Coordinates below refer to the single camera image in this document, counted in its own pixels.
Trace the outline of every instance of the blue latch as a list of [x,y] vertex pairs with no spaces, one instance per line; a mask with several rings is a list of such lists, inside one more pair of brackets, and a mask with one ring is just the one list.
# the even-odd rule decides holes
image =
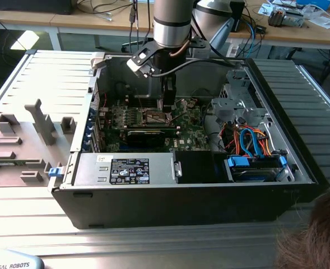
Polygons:
[[287,165],[287,160],[284,156],[280,156],[279,161],[281,162],[283,167]]
[[62,167],[53,167],[53,168],[50,168],[50,170],[49,170],[49,176],[50,177],[61,178],[62,176],[64,176],[64,174],[63,174],[63,168]]
[[249,161],[247,157],[242,156],[231,156],[228,160],[228,166],[249,166]]

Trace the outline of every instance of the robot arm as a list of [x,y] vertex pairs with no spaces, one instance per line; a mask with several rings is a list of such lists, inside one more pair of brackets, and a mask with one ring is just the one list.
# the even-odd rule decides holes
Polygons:
[[159,55],[154,59],[154,64],[164,72],[185,61],[185,58],[179,61],[177,57],[181,54],[185,55],[185,50],[179,55],[176,54],[176,57],[171,57],[170,54],[178,52],[190,38],[193,2],[194,0],[155,1],[154,41],[148,42],[127,62],[134,73],[147,77],[151,71],[153,72],[147,61],[155,54]]
[[[212,23],[220,19],[219,24],[222,25],[223,11],[217,8],[229,7],[228,0],[201,0],[200,8],[209,16],[215,16],[216,19],[208,20]],[[154,73],[153,66],[148,61],[152,56],[154,57],[154,66],[161,72],[161,88],[162,88],[162,111],[171,112],[176,98],[176,75],[175,68],[181,66],[186,62],[187,47],[191,43],[191,18],[194,0],[155,0],[154,5],[154,41],[146,43],[139,51],[132,55],[128,60],[128,67],[137,76],[152,76]],[[220,35],[221,41],[227,38],[232,24],[227,24],[227,35]],[[215,62],[217,64],[225,65],[219,61],[210,59],[195,60]]]

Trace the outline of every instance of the warning label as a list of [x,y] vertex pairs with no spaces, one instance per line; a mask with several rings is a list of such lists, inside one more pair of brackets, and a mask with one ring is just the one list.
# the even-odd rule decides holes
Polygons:
[[149,184],[148,159],[112,159],[110,184]]

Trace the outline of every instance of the slotted aluminum surface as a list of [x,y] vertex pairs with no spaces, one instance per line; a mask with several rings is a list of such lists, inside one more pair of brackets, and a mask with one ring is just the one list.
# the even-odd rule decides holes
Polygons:
[[292,61],[254,61],[330,180],[330,98],[302,66]]

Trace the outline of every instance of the wooden desk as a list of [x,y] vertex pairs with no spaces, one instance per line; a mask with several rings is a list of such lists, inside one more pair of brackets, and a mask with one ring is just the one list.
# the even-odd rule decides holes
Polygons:
[[[108,0],[92,0],[93,6],[97,4],[102,4],[109,2]],[[100,7],[98,11],[112,10],[117,7],[121,7],[129,4],[128,1],[122,0],[118,1],[116,4],[111,4],[108,6]],[[80,8],[87,12],[93,12],[90,4],[84,3],[80,5]],[[153,22],[153,8],[154,6],[150,4],[150,18],[151,18],[151,30]],[[131,7],[120,8],[115,11],[111,11],[112,21],[108,21],[94,14],[86,14],[76,9],[73,14],[69,15],[55,15],[51,20],[50,24],[55,27],[76,27],[84,29],[99,29],[99,30],[120,30],[129,31],[129,13]],[[138,16],[139,16],[139,32],[147,32],[148,29],[148,19],[147,19],[147,5],[138,4]]]
[[3,24],[22,24],[50,26],[54,13],[0,11],[0,22]]
[[[108,0],[92,0],[93,6],[109,2]],[[330,29],[324,29],[306,21],[304,27],[272,27],[268,25],[268,17],[258,15],[256,12],[264,0],[248,1],[248,10],[257,24],[267,28],[267,33],[262,41],[263,45],[276,45],[284,47],[330,49]],[[99,11],[128,4],[127,0],[118,1],[116,4],[98,8]],[[80,8],[92,12],[90,2],[80,5]],[[139,36],[143,37],[147,32],[147,5],[138,4],[139,8]],[[151,32],[153,5],[150,5]],[[91,34],[91,35],[120,35],[127,36],[130,30],[130,7],[112,11],[112,21],[108,21],[97,15],[83,13],[75,10],[72,15],[55,15],[53,13],[0,11],[0,21],[10,30],[33,30],[48,32],[55,50],[61,50],[60,33]],[[231,43],[228,56],[233,56],[239,44],[245,43],[250,37],[246,26],[243,24],[238,33],[231,33],[227,42]]]

